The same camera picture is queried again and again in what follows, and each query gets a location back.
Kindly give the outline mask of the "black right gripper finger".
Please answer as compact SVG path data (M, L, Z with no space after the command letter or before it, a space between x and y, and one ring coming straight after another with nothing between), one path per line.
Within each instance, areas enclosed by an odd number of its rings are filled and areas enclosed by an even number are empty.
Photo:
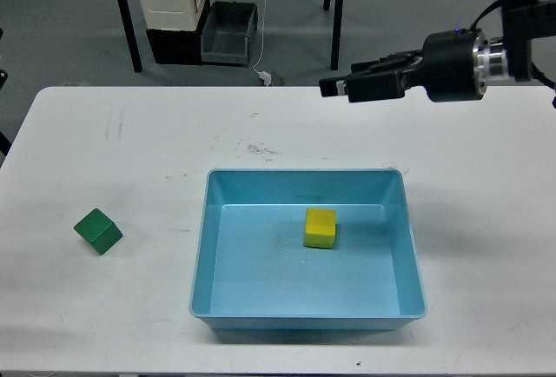
M346 96L350 103L399 99L409 89L403 76L396 71L355 72L321 79L318 86L322 97Z
M398 73L407 76L415 71L415 66L422 59L422 50L408 50L392 53L377 60L353 63L351 75L379 75Z

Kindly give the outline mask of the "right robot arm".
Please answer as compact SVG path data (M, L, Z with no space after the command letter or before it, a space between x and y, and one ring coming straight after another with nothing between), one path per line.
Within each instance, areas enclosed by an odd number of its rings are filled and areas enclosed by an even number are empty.
M346 96L351 103L402 98L421 86L434 103L478 101L491 81L537 80L550 89L554 81L532 60L531 42L555 34L553 0L496 0L481 12L500 11L502 35L488 40L474 21L429 35L419 50L397 52L354 63L347 76L322 79L324 97Z

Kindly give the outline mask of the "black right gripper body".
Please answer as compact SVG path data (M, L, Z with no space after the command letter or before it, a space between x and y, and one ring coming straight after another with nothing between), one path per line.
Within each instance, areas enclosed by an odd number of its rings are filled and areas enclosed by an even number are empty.
M477 81L475 56L484 37L477 30L450 30L429 35L408 82L422 86L434 103L478 101L484 89Z

